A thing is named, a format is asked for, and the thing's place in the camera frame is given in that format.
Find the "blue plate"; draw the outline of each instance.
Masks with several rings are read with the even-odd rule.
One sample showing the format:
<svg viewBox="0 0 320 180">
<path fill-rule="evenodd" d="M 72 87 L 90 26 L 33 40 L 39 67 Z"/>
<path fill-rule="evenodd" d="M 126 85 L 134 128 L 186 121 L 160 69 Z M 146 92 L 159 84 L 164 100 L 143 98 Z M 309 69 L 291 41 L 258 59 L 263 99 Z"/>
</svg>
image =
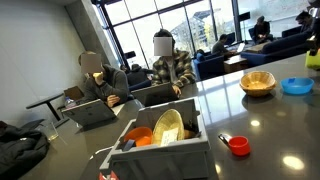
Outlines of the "blue plate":
<svg viewBox="0 0 320 180">
<path fill-rule="evenodd" d="M 291 77 L 281 81 L 282 89 L 288 94 L 305 94 L 308 93 L 314 81 L 310 78 L 304 77 Z"/>
</svg>

